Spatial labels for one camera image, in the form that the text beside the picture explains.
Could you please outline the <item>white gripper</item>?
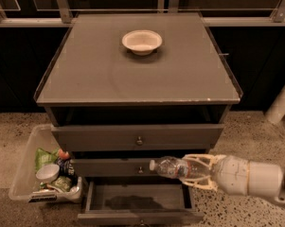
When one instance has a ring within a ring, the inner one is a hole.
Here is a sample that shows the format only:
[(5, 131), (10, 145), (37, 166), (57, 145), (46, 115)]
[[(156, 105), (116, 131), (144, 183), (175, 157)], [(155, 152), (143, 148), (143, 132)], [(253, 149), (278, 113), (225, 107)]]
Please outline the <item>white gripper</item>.
[(189, 187), (202, 190), (217, 191), (218, 188), (228, 195), (246, 196), (248, 189), (249, 162), (235, 156), (211, 154), (186, 154), (184, 159), (199, 160), (207, 164), (216, 164), (212, 168), (212, 179), (203, 177), (198, 179), (183, 178), (181, 182)]

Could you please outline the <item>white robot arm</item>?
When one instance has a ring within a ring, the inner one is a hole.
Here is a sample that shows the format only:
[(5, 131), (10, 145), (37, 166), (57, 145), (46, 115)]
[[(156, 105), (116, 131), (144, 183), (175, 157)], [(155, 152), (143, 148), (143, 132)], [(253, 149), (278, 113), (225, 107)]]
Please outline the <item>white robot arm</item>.
[(207, 170), (202, 177), (181, 182), (204, 190), (221, 190), (229, 196), (251, 196), (285, 209), (285, 169), (279, 165), (245, 160), (232, 155), (187, 154), (183, 157)]

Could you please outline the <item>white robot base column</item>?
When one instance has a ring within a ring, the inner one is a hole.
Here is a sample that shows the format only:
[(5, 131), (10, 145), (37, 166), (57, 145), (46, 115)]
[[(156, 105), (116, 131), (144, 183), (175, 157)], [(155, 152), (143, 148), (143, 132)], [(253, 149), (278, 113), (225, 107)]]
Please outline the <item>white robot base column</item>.
[(265, 113), (266, 119), (272, 124), (279, 123), (285, 115), (285, 85)]

